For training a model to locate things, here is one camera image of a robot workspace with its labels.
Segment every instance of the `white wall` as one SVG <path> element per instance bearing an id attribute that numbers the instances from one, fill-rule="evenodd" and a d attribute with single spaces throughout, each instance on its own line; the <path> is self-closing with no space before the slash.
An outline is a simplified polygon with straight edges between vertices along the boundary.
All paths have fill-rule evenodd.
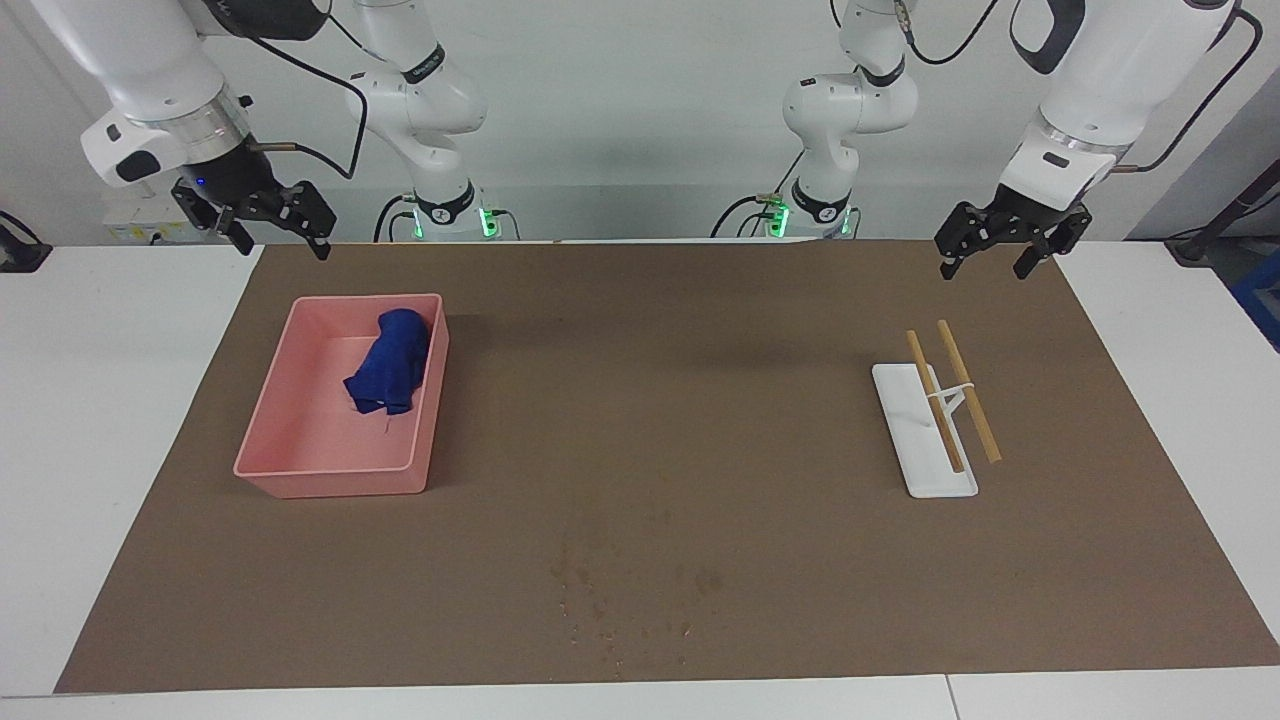
<path id="1" fill-rule="evenodd" d="M 104 96 L 92 81 L 74 67 L 65 68 L 69 59 L 28 1 L 0 0 L 52 63 L 64 67 L 73 87 L 64 92 L 74 92 L 91 108 L 101 104 Z M 1047 90 L 1047 81 L 1025 68 L 1009 45 L 1005 28 L 1012 4 L 1004 3 L 959 61 L 943 68 L 911 63 L 922 90 L 911 127 L 859 141 L 864 169 L 855 201 L 867 211 L 863 236 L 932 237 L 956 201 L 989 200 Z M 922 0 L 915 13 L 922 45 L 934 54 L 948 50 L 984 5 L 984 0 Z M 1280 29 L 1280 4 L 1248 0 L 1248 5 Z M 787 85 L 849 69 L 819 0 L 431 0 L 431 10 L 451 56 L 479 79 L 490 100 L 485 127 L 460 143 L 476 181 L 520 213 L 530 237 L 705 234 L 730 201 L 772 190 L 799 150 L 782 122 Z M 355 24 L 343 0 L 335 13 Z M 1201 64 L 1184 92 L 1155 118 L 1132 159 L 1158 152 L 1238 56 L 1245 36 L 1233 32 Z M 5 92 L 17 92 L 10 87 L 15 83 L 10 47 L 10 42 L 0 47 L 0 83 Z M 260 140 L 300 140 L 346 156 L 355 123 L 340 90 L 241 40 L 211 38 L 207 49 L 234 90 L 257 100 L 251 122 Z M 343 73 L 371 63 L 333 28 L 288 49 Z M 1160 173 L 1114 178 L 1091 196 L 1098 217 L 1091 236 L 1125 237 L 1277 65 L 1280 37 L 1272 32 L 1258 59 Z M 28 85 L 18 82 L 18 91 L 36 92 Z M 83 202 L 68 208 L 29 190 L 65 186 L 82 192 L 93 179 L 87 165 L 69 167 L 83 123 L 67 105 L 50 101 L 24 109 L 27 124 L 38 132 L 13 131 L 8 122 L 0 126 L 0 142 L 23 168 L 10 176 L 4 158 L 9 177 L 0 184 L 0 201 L 56 227 L 56 240 L 96 242 L 102 234 L 93 227 L 95 208 Z M 8 119 L 8 102 L 0 111 Z M 352 240 L 369 236 L 381 200 L 408 182 L 375 137 L 366 143 L 353 183 L 306 158 L 279 156 L 275 163 L 282 179 L 316 182 L 339 214 L 337 236 Z M 14 186 L 26 187 L 26 193 L 18 195 Z"/>
<path id="2" fill-rule="evenodd" d="M 1174 187 L 1133 231 L 1137 238 L 1169 237 L 1201 227 L 1226 208 L 1280 158 L 1280 72 L 1249 100 Z M 1271 192 L 1280 192 L 1276 187 Z M 1280 202 L 1239 220 L 1228 234 L 1280 234 Z"/>

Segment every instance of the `pink plastic bin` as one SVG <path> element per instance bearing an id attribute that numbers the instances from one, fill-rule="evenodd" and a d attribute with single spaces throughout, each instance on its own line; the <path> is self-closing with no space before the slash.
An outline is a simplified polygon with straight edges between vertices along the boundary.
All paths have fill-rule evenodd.
<path id="1" fill-rule="evenodd" d="M 361 415 L 342 380 L 360 368 L 387 310 L 431 329 L 413 409 Z M 236 475 L 275 497 L 408 495 L 426 488 L 449 329 L 439 295 L 300 297 L 262 383 Z"/>

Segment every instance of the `white table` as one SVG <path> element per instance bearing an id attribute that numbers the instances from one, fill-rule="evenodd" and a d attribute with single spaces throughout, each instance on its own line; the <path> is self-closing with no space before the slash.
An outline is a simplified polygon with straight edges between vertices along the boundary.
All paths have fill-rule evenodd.
<path id="1" fill-rule="evenodd" d="M 191 404 L 256 256 L 60 249 L 0 275 L 0 716 L 1280 717 L 1280 669 L 515 688 L 45 696 Z M 1274 634 L 1280 356 L 1158 246 L 1061 265 Z"/>

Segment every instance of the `stain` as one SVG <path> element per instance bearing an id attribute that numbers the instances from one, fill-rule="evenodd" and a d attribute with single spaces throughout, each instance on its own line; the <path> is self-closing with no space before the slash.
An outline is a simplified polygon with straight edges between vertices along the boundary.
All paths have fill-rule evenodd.
<path id="1" fill-rule="evenodd" d="M 713 592 L 718 592 L 724 587 L 724 579 L 717 570 L 708 570 L 703 568 L 694 575 L 694 585 L 698 587 L 698 594 L 707 597 Z"/>

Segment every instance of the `wooden stick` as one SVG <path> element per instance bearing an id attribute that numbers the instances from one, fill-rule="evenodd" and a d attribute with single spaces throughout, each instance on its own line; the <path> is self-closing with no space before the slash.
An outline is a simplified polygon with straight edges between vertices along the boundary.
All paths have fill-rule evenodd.
<path id="1" fill-rule="evenodd" d="M 972 383 L 973 378 L 969 377 L 969 369 L 965 368 L 964 357 L 960 356 L 960 346 L 956 345 L 956 338 L 951 334 L 951 325 L 946 320 L 938 320 L 938 332 L 942 333 L 942 342 L 947 346 L 947 355 L 951 356 L 951 368 L 955 369 L 956 378 L 961 383 Z M 982 410 L 978 391 L 972 386 L 966 387 L 964 397 L 969 402 L 969 414 L 973 415 L 973 424 L 978 428 L 978 437 L 982 438 L 982 448 L 987 451 L 987 460 L 1000 462 L 1004 456 L 1000 454 L 1000 446 L 996 445 L 991 424 L 987 423 L 987 414 Z"/>
<path id="2" fill-rule="evenodd" d="M 947 427 L 947 413 L 942 407 L 942 400 L 934 395 L 938 392 L 938 384 L 933 382 L 933 375 L 929 374 L 929 364 L 924 360 L 924 348 L 920 347 L 920 337 L 915 334 L 915 331 L 906 331 L 906 342 L 911 346 L 911 355 L 915 357 L 915 372 L 920 374 L 920 384 L 924 386 L 924 392 L 929 396 L 929 410 L 933 413 L 933 423 L 938 427 L 938 434 L 942 436 L 942 447 L 947 448 L 951 471 L 964 473 L 964 460 L 960 459 L 960 448 L 956 447 L 956 438 Z"/>

